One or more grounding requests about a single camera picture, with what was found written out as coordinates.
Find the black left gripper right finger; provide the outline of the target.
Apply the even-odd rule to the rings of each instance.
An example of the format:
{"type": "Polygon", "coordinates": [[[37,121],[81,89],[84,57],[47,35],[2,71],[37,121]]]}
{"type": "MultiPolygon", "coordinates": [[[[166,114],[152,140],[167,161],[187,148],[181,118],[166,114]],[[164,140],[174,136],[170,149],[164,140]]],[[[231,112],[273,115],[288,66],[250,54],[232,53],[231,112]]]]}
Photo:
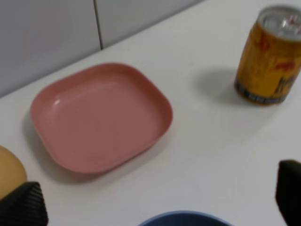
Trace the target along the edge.
{"type": "Polygon", "coordinates": [[[288,226],[301,225],[301,164],[295,160],[279,162],[276,202],[288,226]]]}

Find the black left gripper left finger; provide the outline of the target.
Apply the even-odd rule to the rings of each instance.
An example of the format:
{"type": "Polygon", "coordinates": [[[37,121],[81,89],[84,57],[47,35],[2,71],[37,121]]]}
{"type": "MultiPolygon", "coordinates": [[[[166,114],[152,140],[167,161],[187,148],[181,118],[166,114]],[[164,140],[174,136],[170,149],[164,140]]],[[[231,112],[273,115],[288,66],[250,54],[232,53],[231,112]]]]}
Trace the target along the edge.
{"type": "Polygon", "coordinates": [[[47,226],[48,222],[39,182],[25,182],[0,200],[2,226],[47,226]]]}

